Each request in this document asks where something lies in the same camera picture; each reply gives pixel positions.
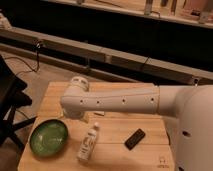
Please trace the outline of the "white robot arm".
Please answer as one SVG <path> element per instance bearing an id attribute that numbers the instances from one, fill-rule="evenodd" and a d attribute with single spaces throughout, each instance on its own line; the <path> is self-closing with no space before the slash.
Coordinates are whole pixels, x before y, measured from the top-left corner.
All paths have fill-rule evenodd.
<path id="1" fill-rule="evenodd" d="M 179 119 L 175 171 L 213 171 L 213 85 L 159 85 L 91 91 L 76 76 L 60 105 L 66 117 L 81 120 L 87 111 L 159 114 Z"/>

